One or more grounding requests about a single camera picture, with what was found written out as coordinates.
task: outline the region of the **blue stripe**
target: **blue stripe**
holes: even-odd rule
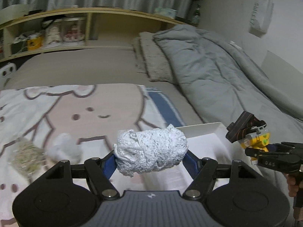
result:
[[[155,88],[150,88],[150,91],[148,91],[149,89],[147,89],[148,95],[150,96],[150,98],[154,101],[154,103],[156,104],[160,114],[162,115],[162,117],[164,118],[164,120],[166,121],[166,123],[172,124],[174,127],[180,127],[183,126],[183,121],[179,120],[176,116],[176,114],[174,113],[174,111],[171,109],[170,105],[173,107],[174,105],[172,104],[172,102],[170,102],[170,105],[167,103],[167,101],[161,96],[161,94],[158,92],[157,89]]]

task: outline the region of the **yellow container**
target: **yellow container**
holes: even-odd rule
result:
[[[27,49],[28,50],[36,50],[42,46],[42,36],[37,34],[33,34],[28,36],[27,40]]]

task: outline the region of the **white box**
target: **white box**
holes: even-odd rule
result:
[[[19,17],[23,17],[30,11],[30,4],[14,4],[0,10],[0,24]]]
[[[232,160],[240,159],[261,174],[257,166],[251,165],[250,157],[245,155],[240,144],[232,144],[225,138],[227,129],[221,122],[178,129],[185,134],[189,150],[198,158],[210,157],[219,164],[231,164]],[[143,178],[147,190],[179,190],[181,194],[193,181],[182,163],[164,171],[145,173]],[[228,182],[229,179],[218,179],[214,189]]]

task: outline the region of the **rolled white cloth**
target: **rolled white cloth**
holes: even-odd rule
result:
[[[114,144],[119,172],[131,177],[134,172],[142,174],[171,168],[182,161],[187,150],[185,135],[172,124],[165,129],[125,131]]]

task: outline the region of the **bottle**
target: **bottle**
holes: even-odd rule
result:
[[[196,8],[196,10],[194,12],[194,15],[193,15],[193,17],[191,19],[191,22],[193,24],[199,24],[199,21],[200,21],[200,8],[201,8],[201,5],[198,4],[197,8]]]

